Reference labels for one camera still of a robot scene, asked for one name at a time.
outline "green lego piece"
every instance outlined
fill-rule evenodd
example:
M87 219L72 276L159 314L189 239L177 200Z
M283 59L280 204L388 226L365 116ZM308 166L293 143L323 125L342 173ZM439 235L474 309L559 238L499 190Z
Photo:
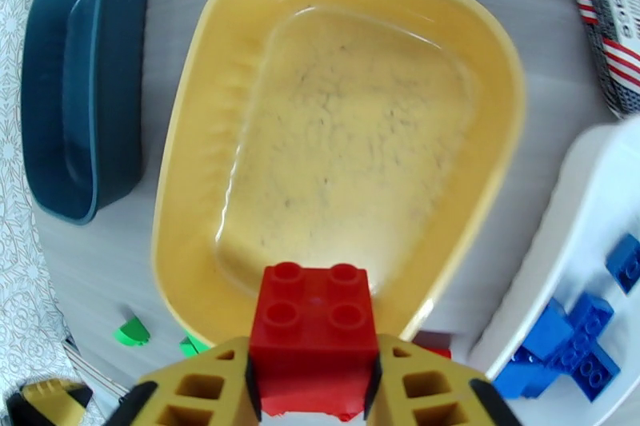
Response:
M189 340L191 340L191 344L195 347L196 350L198 350L198 353L206 352L207 350L209 350L209 348L211 348L209 345L203 344L195 336L191 335L191 333L186 332L186 335L189 337Z
M180 349L182 350L182 353L185 354L185 357L198 355L198 350L195 349L194 344L191 343L189 337L180 342Z
M138 317L133 317L114 332L114 337L127 347L142 347L151 335Z

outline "red lego brick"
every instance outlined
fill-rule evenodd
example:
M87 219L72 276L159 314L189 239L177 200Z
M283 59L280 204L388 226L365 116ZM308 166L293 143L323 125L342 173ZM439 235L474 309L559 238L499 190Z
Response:
M362 412L378 357L366 271L267 267L249 355L267 414Z

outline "table surface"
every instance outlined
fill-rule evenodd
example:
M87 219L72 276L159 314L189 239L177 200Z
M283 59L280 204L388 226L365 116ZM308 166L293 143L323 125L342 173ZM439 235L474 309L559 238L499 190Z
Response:
M528 249L570 143L613 121L598 89L574 0L478 0L513 38L526 69L528 108L504 186L465 262L423 328L454 335L468 350L498 307ZM37 211L54 287L83 356L130 386L182 358L184 332L154 285L150 235L158 173L182 64L206 0L149 0L142 79L144 177L127 198L75 227ZM150 330L143 348L112 332L135 313ZM640 413L632 396L607 422Z

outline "blue duplo block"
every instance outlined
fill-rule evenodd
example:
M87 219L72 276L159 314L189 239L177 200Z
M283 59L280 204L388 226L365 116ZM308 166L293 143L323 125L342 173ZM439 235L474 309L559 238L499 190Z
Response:
M505 399L518 399L542 369L538 363L511 361L494 380L494 387Z
M620 368L611 357L596 344L571 376L593 402L619 372Z
M549 362L550 367L560 372L573 373L595 345L613 315L614 309L605 300L587 292L582 293L569 313L574 335L554 354Z
M529 350L524 347L518 348L516 353L511 357L512 362L517 362L519 364L539 364L540 360Z
M531 382L522 391L522 396L530 399L540 397L546 388L554 383L560 372L552 368L540 368Z
M564 308L551 298L542 315L522 342L522 346L538 359L546 360L557 352L574 334Z
M606 268L622 291L629 294L640 278L640 242L630 233L616 244L606 257Z

